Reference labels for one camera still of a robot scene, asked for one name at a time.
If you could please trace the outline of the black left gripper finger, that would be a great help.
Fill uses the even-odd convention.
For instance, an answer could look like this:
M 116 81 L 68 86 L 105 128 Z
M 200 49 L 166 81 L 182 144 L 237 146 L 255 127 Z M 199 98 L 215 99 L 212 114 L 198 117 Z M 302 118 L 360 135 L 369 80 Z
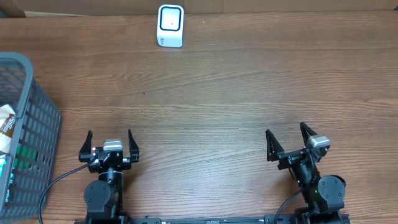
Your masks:
M 93 133 L 92 131 L 88 131 L 87 137 L 85 142 L 83 143 L 80 151 L 79 151 L 79 156 L 78 159 L 80 162 L 89 162 L 92 160 L 93 155 L 91 154 L 92 146 L 91 146 L 91 141 L 92 141 Z
M 136 144 L 132 132 L 128 129 L 129 153 L 132 163 L 139 162 L 139 146 Z

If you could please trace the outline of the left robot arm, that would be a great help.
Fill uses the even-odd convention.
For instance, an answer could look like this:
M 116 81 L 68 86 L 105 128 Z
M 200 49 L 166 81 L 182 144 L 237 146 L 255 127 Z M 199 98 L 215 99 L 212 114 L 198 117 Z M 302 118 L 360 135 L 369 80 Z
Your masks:
M 98 179 L 88 184 L 84 192 L 87 205 L 85 223 L 133 222 L 130 214 L 124 211 L 123 172 L 139 161 L 139 146 L 131 131 L 127 136 L 129 155 L 125 157 L 121 140 L 108 139 L 103 146 L 93 147 L 93 133 L 88 132 L 78 158 L 86 163 L 91 173 L 97 173 Z

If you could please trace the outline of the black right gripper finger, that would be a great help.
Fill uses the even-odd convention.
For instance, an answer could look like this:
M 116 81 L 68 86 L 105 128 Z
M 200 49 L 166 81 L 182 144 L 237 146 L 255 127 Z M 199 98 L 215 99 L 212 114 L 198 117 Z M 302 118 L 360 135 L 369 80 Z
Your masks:
M 267 140 L 267 161 L 274 162 L 278 161 L 285 153 L 283 147 L 280 145 L 278 140 L 276 140 L 274 134 L 270 129 L 266 131 L 266 140 Z
M 305 146 L 314 146 L 317 133 L 304 122 L 300 123 L 300 131 L 302 133 Z

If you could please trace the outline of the brown white snack bag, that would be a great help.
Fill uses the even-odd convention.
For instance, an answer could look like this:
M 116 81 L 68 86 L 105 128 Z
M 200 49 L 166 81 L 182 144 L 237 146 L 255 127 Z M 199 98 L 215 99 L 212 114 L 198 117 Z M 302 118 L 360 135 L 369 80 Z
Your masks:
M 9 104 L 1 106 L 1 154 L 7 154 L 10 150 L 16 114 Z

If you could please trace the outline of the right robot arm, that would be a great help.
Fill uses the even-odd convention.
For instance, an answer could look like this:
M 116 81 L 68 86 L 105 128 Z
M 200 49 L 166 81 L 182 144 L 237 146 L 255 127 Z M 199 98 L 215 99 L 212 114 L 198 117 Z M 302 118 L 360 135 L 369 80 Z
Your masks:
M 291 152 L 285 152 L 271 130 L 266 131 L 267 161 L 277 161 L 280 170 L 288 169 L 298 183 L 298 191 L 282 203 L 276 214 L 264 218 L 271 223 L 350 223 L 349 216 L 340 212 L 345 207 L 345 180 L 338 175 L 321 176 L 316 167 L 329 151 L 331 141 L 304 122 L 300 123 L 300 131 L 303 147 Z M 299 194 L 306 206 L 283 217 L 285 206 Z

